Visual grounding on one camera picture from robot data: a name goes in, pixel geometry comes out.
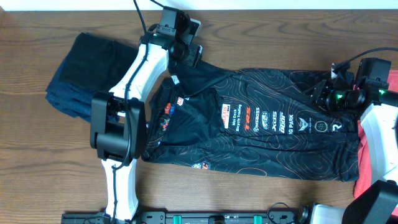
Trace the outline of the black jersey with orange contour lines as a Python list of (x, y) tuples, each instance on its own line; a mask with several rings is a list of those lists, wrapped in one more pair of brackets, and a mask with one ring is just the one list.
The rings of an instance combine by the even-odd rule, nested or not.
[(143, 161), (299, 180), (358, 179), (351, 111), (313, 106), (327, 71), (174, 64), (150, 101)]

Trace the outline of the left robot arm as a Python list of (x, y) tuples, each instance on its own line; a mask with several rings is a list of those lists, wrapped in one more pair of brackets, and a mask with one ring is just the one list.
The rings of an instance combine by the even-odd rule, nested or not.
[(150, 32), (140, 39), (138, 53), (122, 79), (91, 102), (90, 144), (106, 173), (108, 204), (105, 223), (131, 223), (139, 201), (136, 165), (147, 138), (144, 104), (159, 76), (174, 60), (196, 65), (202, 46), (195, 35)]

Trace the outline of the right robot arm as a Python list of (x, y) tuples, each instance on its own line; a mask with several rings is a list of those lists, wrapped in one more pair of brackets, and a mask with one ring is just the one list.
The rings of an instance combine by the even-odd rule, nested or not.
[(310, 223), (387, 223), (397, 208), (397, 93), (388, 83), (364, 82), (339, 90), (321, 82), (311, 101), (329, 111), (353, 109), (368, 140), (371, 186), (346, 208), (317, 204)]

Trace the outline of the folded dark navy clothes stack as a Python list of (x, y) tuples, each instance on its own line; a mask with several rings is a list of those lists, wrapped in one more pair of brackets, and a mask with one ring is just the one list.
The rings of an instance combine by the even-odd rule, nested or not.
[(82, 32), (57, 68), (45, 99), (60, 112), (90, 122), (94, 94), (115, 86), (137, 53), (135, 47)]

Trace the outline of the red shirt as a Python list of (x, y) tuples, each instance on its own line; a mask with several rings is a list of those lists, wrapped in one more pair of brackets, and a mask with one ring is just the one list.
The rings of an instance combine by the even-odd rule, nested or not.
[[(389, 78), (387, 82), (389, 83), (389, 90), (397, 91), (397, 70), (391, 70), (389, 72)], [(357, 199), (362, 193), (370, 188), (372, 177), (368, 140), (360, 121), (358, 121), (358, 136), (360, 139), (358, 146), (359, 178), (354, 186), (355, 199)], [(392, 216), (397, 218), (397, 207), (394, 209)]]

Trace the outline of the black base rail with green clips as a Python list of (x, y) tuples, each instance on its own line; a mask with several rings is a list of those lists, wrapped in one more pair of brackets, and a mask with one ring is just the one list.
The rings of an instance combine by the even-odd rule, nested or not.
[(64, 213), (61, 223), (135, 223), (135, 224), (268, 224), (309, 223), (309, 206), (290, 208), (277, 202), (268, 211), (254, 212), (168, 212), (140, 210), (138, 203), (117, 203), (113, 209), (98, 213)]

